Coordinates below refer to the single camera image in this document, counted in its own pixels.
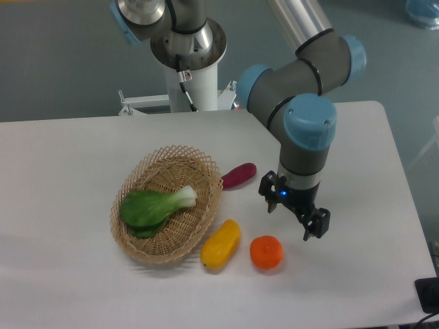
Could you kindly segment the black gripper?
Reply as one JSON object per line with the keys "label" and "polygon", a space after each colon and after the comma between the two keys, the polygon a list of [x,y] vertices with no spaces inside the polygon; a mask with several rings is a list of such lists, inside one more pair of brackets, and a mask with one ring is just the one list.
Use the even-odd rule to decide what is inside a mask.
{"label": "black gripper", "polygon": [[315,199],[320,184],[307,189],[296,189],[287,185],[285,176],[278,178],[273,171],[267,172],[260,181],[258,193],[268,205],[268,213],[273,212],[277,204],[292,211],[302,224],[305,232],[303,240],[311,237],[322,238],[329,229],[331,212],[326,208],[315,208]]}

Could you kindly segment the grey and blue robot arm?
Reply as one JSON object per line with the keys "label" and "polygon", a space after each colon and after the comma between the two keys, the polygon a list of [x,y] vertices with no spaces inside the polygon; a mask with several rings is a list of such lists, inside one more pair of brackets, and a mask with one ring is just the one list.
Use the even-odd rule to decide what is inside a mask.
{"label": "grey and blue robot arm", "polygon": [[[284,205],[306,237],[320,238],[329,229],[330,212],[314,202],[337,122],[325,94],[364,71],[366,52],[355,37],[334,32],[317,1],[270,1],[269,7],[296,58],[277,70],[246,69],[234,87],[235,101],[281,145],[278,169],[259,186],[269,210]],[[227,40],[204,1],[112,1],[110,10],[129,43],[150,42],[172,112],[220,108],[217,66]]]}

